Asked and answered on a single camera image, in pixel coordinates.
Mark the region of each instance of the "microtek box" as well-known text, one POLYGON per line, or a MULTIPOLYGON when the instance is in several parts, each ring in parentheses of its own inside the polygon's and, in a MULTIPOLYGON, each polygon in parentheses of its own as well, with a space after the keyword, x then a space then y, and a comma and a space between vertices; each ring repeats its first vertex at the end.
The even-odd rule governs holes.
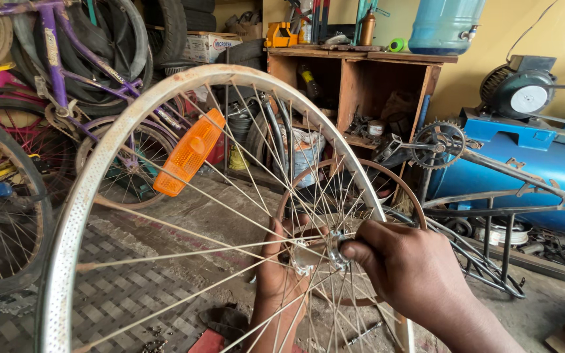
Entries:
POLYGON ((241 44, 233 33, 187 32, 183 56, 201 63, 214 63, 226 48, 241 44))

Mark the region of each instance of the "green tape roll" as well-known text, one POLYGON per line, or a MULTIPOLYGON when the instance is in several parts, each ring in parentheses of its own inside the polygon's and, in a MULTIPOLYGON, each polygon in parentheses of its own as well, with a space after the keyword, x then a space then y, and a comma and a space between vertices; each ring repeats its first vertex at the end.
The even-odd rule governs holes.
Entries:
POLYGON ((389 42, 389 51, 390 52, 400 52, 403 49, 407 48, 407 40, 402 38, 396 38, 389 42))

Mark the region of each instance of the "purple bicycle frame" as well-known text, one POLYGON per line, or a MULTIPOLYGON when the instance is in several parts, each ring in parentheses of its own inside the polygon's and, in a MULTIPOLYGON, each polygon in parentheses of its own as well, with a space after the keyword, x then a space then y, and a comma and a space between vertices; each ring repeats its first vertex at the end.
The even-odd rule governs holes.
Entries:
MULTIPOLYGON (((102 59, 95 53, 91 52, 75 35, 74 29, 71 27, 69 22, 69 17, 65 10, 65 7, 71 6, 74 3, 79 3, 80 0, 42 0, 36 2, 20 3, 20 4, 4 4, 4 7, 0 8, 0 16, 9 16, 13 14, 20 14, 24 12, 39 12, 41 25, 43 28, 43 34, 45 39, 45 46, 47 49, 47 59, 49 61, 49 71, 51 76, 51 88, 53 90, 53 98, 55 103, 60 107, 67 107, 67 89, 65 88, 65 77, 71 78, 83 84, 91 85, 103 91, 106 91, 114 96, 123 99, 130 103, 133 98, 137 98, 141 93, 137 90, 137 86, 141 85, 141 79, 137 78, 133 82, 128 82, 124 80, 112 67, 107 63, 102 61, 102 59), (83 56, 89 60, 93 65, 95 65, 99 70, 104 72, 106 76, 111 77, 113 80, 121 84, 121 88, 112 89, 105 85, 102 85, 96 81, 90 80, 84 76, 77 75, 73 72, 69 72, 62 67, 62 62, 60 60, 60 52, 58 48, 57 34, 56 34, 56 19, 59 25, 67 35, 67 38, 71 41, 71 44, 83 54, 83 56)), ((154 113, 165 120, 171 127, 176 130, 183 129, 182 126, 174 117, 171 117, 164 111, 161 107, 154 109, 154 113)), ((89 129, 96 124, 87 123, 82 124, 75 120, 72 116, 67 116, 72 124, 75 124, 79 129, 81 129, 86 135, 90 136, 93 140, 99 141, 98 137, 95 136, 89 129)), ((161 130, 169 137, 170 141, 175 141, 173 138, 173 133, 169 132, 160 124, 156 124, 153 121, 147 121, 146 124, 152 125, 155 128, 161 130)), ((129 147, 134 150, 134 138, 131 136, 128 139, 129 147)), ((131 155, 128 160, 120 155, 117 157, 130 168, 131 166, 137 165, 137 157, 131 155)))

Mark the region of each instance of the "orange reflector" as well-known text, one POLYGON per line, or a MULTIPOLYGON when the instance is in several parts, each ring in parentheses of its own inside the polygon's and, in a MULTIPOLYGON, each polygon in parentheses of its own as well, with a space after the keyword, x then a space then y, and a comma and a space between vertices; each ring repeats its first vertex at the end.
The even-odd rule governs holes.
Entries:
MULTIPOLYGON (((219 127, 224 127, 226 120, 219 110, 213 108, 208 117, 219 127)), ((184 181, 190 181, 200 169, 208 153, 215 146, 222 130, 204 115, 184 134, 173 149, 163 166, 184 181)), ((168 173, 160 172, 154 181, 154 190, 169 196, 177 196, 186 184, 168 173)))

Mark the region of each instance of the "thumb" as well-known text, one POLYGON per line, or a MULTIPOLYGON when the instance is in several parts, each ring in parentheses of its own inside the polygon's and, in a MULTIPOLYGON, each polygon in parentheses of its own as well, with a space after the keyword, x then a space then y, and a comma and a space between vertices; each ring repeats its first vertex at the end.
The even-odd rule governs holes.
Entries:
POLYGON ((370 278, 372 285, 377 293, 382 285, 387 282, 387 271, 380 255, 374 249, 360 241, 347 241, 341 245, 341 253, 348 259, 357 261, 365 269, 365 273, 370 278))

